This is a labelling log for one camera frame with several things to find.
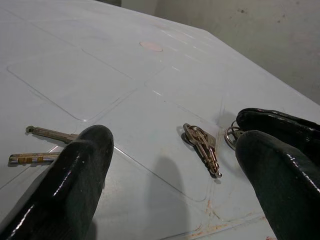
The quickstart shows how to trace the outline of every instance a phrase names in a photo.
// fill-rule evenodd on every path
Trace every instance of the concrete wall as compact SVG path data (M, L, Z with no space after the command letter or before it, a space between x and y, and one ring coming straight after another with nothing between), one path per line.
M139 2L136 11L209 31L320 104L319 0L134 2Z

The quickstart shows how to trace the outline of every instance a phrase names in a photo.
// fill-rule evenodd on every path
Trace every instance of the circular spot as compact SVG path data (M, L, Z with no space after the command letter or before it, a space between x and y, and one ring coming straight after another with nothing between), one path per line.
M140 45L142 47L149 49L151 51L154 51L154 52L162 52L163 51L163 48L154 42L141 41Z

